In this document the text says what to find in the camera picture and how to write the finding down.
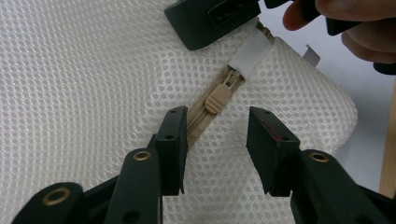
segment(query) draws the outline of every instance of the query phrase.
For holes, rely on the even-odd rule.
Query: mesh fabric surface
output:
[[[172,1],[7,1],[0,5],[0,222],[39,190],[90,189],[145,147],[165,112],[191,106],[255,29],[188,51],[163,15]],[[275,112],[302,148],[333,153],[356,123],[350,99],[277,40],[188,155],[165,223],[292,223],[264,196],[245,149],[248,107]]]

